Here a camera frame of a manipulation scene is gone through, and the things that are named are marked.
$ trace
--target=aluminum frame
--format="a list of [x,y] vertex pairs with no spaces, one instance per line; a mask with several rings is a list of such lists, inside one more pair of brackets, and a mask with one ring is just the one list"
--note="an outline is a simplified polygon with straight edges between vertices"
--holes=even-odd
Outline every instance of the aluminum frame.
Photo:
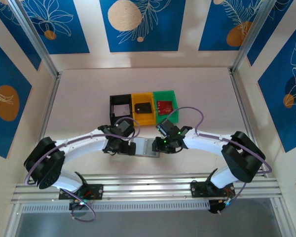
[[12,13],[15,15],[15,18],[20,23],[23,31],[31,41],[33,47],[41,57],[42,61],[45,63],[49,72],[54,76],[56,79],[58,76],[58,71],[51,60],[49,53],[42,42],[40,36],[38,35],[33,23],[31,22],[30,18],[28,17],[26,11],[24,10],[22,4],[19,0],[7,0],[9,3],[9,7],[12,10]]
[[252,27],[249,29],[242,45],[240,46],[239,53],[231,67],[231,72],[234,74],[241,66],[243,60],[246,58],[251,46],[256,40],[262,26],[264,25],[268,15],[274,7],[277,0],[264,0],[261,8],[259,9],[255,19],[253,20]]
[[[238,70],[239,66],[245,59],[275,2],[276,0],[270,0],[265,1],[262,4],[261,9],[254,20],[253,26],[249,30],[243,45],[240,47],[239,54],[230,70],[231,81],[235,90],[241,115],[243,117],[247,133],[254,142],[254,134],[250,126],[248,115],[242,101],[237,82],[234,78],[234,73]],[[60,77],[58,76],[59,73],[52,62],[47,49],[42,43],[38,33],[36,32],[31,20],[27,16],[20,2],[17,0],[8,0],[8,3],[17,20],[20,22],[23,30],[29,37],[31,43],[47,65],[48,70],[55,77],[54,88],[49,99],[39,137],[41,139],[44,136],[47,128],[48,119],[52,110],[53,102],[55,100]],[[191,197],[189,183],[192,180],[204,181],[208,175],[209,174],[207,173],[203,173],[123,176],[84,175],[84,177],[89,183],[105,184],[105,192],[103,195],[104,199],[99,203],[124,203],[128,201],[164,202],[169,200],[184,203],[191,200],[204,200],[202,198],[195,199]],[[235,191],[238,192],[242,186],[242,183],[237,182],[234,185]],[[48,205],[51,203],[65,204],[68,202],[65,200],[57,200],[57,198],[58,190],[56,188],[50,188],[42,191],[38,190],[36,186],[28,187],[23,184],[17,185],[12,198],[14,207],[5,232],[5,236],[15,236],[22,211],[26,205],[37,202],[40,202],[41,205],[46,205],[46,202]],[[294,226],[288,214],[287,207],[282,198],[281,191],[275,178],[267,178],[263,176],[256,177],[251,183],[247,184],[246,189],[239,198],[270,198],[282,235],[288,237],[296,236]]]

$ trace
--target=orange circle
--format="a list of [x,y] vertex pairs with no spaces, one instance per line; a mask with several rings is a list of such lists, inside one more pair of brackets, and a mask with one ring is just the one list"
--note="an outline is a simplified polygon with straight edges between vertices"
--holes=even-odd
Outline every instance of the orange circle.
[[286,108],[291,108],[294,105],[294,97],[291,94],[287,94],[284,97],[283,103]]
[[19,113],[20,101],[16,90],[9,85],[0,86],[0,118],[7,122],[15,120]]
[[46,38],[48,38],[49,40],[55,40],[56,39],[56,34],[53,31],[47,30],[44,32],[44,35]]
[[139,36],[138,38],[137,38],[137,41],[140,43],[140,42],[143,42],[144,41],[144,38],[143,37],[141,37],[141,36]]
[[241,46],[251,25],[252,25],[252,22],[246,21],[246,22],[243,22],[241,26],[235,26],[234,28],[232,28],[231,31],[229,31],[227,36],[227,44],[233,47]]

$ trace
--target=ventilation grille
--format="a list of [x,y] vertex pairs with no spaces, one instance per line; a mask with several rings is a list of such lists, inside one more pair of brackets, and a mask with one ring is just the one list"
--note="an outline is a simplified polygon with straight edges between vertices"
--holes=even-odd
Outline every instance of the ventilation grille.
[[[97,212],[115,211],[170,211],[170,210],[208,210],[208,200],[187,201],[136,201],[136,202],[98,202],[91,205]],[[68,203],[25,204],[22,213],[68,212]]]

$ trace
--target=wire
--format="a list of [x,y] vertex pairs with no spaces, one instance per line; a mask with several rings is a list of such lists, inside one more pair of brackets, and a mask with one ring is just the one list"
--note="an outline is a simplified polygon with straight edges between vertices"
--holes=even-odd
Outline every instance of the wire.
[[181,147],[181,149],[179,149],[178,151],[176,151],[176,152],[173,152],[172,154],[176,154],[176,153],[179,153],[180,151],[182,151],[183,150],[183,147]]
[[[51,149],[50,151],[48,151],[48,152],[46,152],[44,155],[42,155],[42,157],[41,158],[39,158],[36,162],[35,162],[35,164],[32,166],[32,168],[29,170],[29,172],[28,172],[28,174],[26,175],[26,177],[25,177],[25,180],[24,180],[24,183],[25,183],[25,185],[28,185],[28,186],[30,186],[30,185],[35,185],[36,184],[36,182],[32,182],[32,183],[30,183],[30,177],[31,177],[31,174],[34,172],[34,170],[39,166],[39,164],[48,156],[48,155],[50,155],[50,154],[52,154],[53,152],[55,152],[56,150],[58,150],[58,149],[60,149],[60,148],[62,148],[62,147],[65,147],[65,146],[67,146],[67,145],[70,145],[70,144],[73,144],[73,143],[76,143],[76,142],[80,142],[80,141],[83,141],[83,140],[86,140],[86,139],[92,139],[93,137],[116,137],[116,138],[120,138],[120,139],[133,139],[133,138],[135,138],[135,137],[137,137],[138,135],[139,135],[139,133],[140,133],[140,125],[139,125],[139,123],[136,121],[136,120],[134,120],[133,118],[126,118],[126,119],[130,119],[130,120],[132,120],[132,121],[134,121],[136,124],[137,124],[137,126],[138,126],[138,131],[137,131],[137,133],[136,133],[136,135],[134,135],[134,136],[132,136],[132,137],[122,137],[122,136],[118,136],[118,135],[115,135],[115,134],[92,134],[92,133],[90,133],[90,135],[86,135],[86,136],[83,136],[83,137],[79,137],[79,138],[76,138],[76,139],[73,139],[73,140],[71,140],[71,141],[68,141],[67,143],[63,143],[63,144],[60,144],[59,146],[57,146],[57,147],[54,147],[53,149]],[[85,203],[81,198],[79,198],[77,195],[75,195],[74,193],[72,193],[72,192],[70,192],[70,191],[68,191],[68,190],[65,190],[65,189],[63,189],[63,191],[64,192],[66,192],[67,194],[69,194],[70,196],[72,196],[73,198],[75,198],[75,199],[77,199],[77,200],[79,200],[80,202],[83,202],[83,203]],[[74,217],[73,216],[73,210],[72,210],[72,216],[73,216],[73,218],[75,219],[75,220],[78,220],[78,221],[82,221],[82,222],[91,222],[91,221],[93,221],[93,220],[95,220],[95,217],[96,217],[96,214],[95,214],[95,211],[92,209],[92,207],[90,206],[90,205],[88,205],[87,203],[85,203],[85,205],[91,210],[91,212],[93,213],[93,219],[91,219],[91,220],[81,220],[81,219],[79,219],[79,218],[77,218],[77,217]]]
[[[118,120],[116,120],[116,122],[114,123],[114,125],[117,125],[118,122],[120,122],[121,120],[125,120],[125,119],[129,119],[129,120],[135,121],[133,118],[130,118],[130,117],[122,117],[122,118],[119,118]],[[129,141],[129,140],[133,139],[134,138],[134,135],[135,135],[135,130],[133,131],[132,136],[130,138],[126,139],[126,141]]]
[[229,198],[229,191],[228,189],[224,188],[224,190],[226,191],[226,194],[227,194],[227,199]]
[[[139,133],[140,133],[140,125],[139,123],[134,120],[133,118],[127,118],[127,119],[130,119],[132,121],[134,121],[135,123],[137,123],[138,125],[138,131],[136,133],[135,136],[133,137],[130,137],[131,139],[132,138],[135,138],[135,137],[138,137]],[[71,141],[68,141],[67,143],[63,143],[63,144],[60,144],[58,145],[57,147],[54,147],[53,149],[51,149],[50,151],[46,152],[41,158],[39,158],[35,164],[32,166],[32,168],[29,170],[28,174],[26,175],[25,177],[25,184],[26,185],[35,185],[36,183],[29,183],[29,179],[30,179],[30,176],[31,174],[34,172],[34,170],[38,167],[38,165],[50,154],[52,154],[53,152],[55,152],[56,150],[60,149],[60,148],[63,148],[67,145],[71,145],[73,143],[76,143],[76,142],[80,142],[80,141],[83,141],[83,140],[86,140],[86,139],[92,139],[93,137],[116,137],[116,138],[120,138],[120,139],[128,139],[129,137],[122,137],[122,136],[118,136],[118,135],[115,135],[115,134],[90,134],[90,135],[86,135],[86,136],[83,136],[83,137],[79,137],[79,138],[76,138],[76,139],[73,139]]]
[[73,217],[74,220],[81,221],[81,222],[92,222],[92,221],[94,221],[94,220],[96,219],[95,211],[93,210],[93,208],[92,208],[89,204],[87,204],[83,199],[81,199],[80,197],[78,197],[76,194],[74,194],[74,193],[72,193],[72,192],[70,192],[70,191],[68,191],[68,190],[66,190],[66,189],[62,189],[62,190],[63,190],[64,192],[66,192],[67,194],[69,194],[70,196],[72,196],[73,198],[79,200],[80,202],[83,202],[84,205],[85,205],[86,207],[88,207],[89,210],[90,210],[90,211],[92,212],[92,214],[93,214],[93,218],[92,218],[92,219],[90,219],[90,220],[82,220],[82,219],[77,218],[77,217],[74,216],[74,209],[76,208],[76,207],[75,207],[75,208],[72,208],[72,210],[71,210],[71,216]]
[[[268,170],[266,171],[259,171],[257,172],[257,174],[268,174],[268,173],[271,173],[272,172],[272,167],[262,158],[260,157],[258,154],[254,153],[253,151],[251,151],[250,149],[246,148],[245,146],[239,144],[238,142],[235,142],[235,141],[232,141],[230,139],[227,139],[227,138],[221,138],[219,136],[215,136],[215,135],[209,135],[209,134],[203,134],[203,133],[200,133],[198,132],[198,127],[201,125],[201,123],[203,122],[204,120],[204,114],[202,111],[200,111],[199,109],[195,108],[195,107],[190,107],[190,106],[186,106],[186,107],[180,107],[180,108],[177,108],[175,110],[173,110],[167,117],[167,119],[169,119],[169,117],[176,111],[180,110],[180,109],[193,109],[193,110],[196,110],[198,111],[201,116],[202,116],[202,119],[201,121],[196,125],[195,127],[195,133],[197,134],[197,136],[200,136],[200,137],[205,137],[205,138],[210,138],[210,139],[215,139],[215,140],[219,140],[219,141],[224,141],[224,142],[228,142],[228,143],[232,143],[238,147],[240,147],[242,150],[248,152],[249,154],[253,155],[255,158],[257,158],[259,161],[261,161],[267,168]],[[240,194],[242,193],[242,191],[244,190],[244,188],[246,187],[246,184],[247,183],[244,183],[242,188],[240,189],[240,191],[237,193],[237,195],[231,200],[230,204],[234,201],[236,201],[236,199],[240,196]]]

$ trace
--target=black box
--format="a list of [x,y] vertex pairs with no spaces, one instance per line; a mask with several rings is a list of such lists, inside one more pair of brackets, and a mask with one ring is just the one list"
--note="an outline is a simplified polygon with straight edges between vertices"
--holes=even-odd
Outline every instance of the black box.
[[[110,96],[110,121],[114,125],[119,118],[133,117],[132,109],[132,95],[111,95]],[[134,122],[130,119],[127,120],[130,125]]]

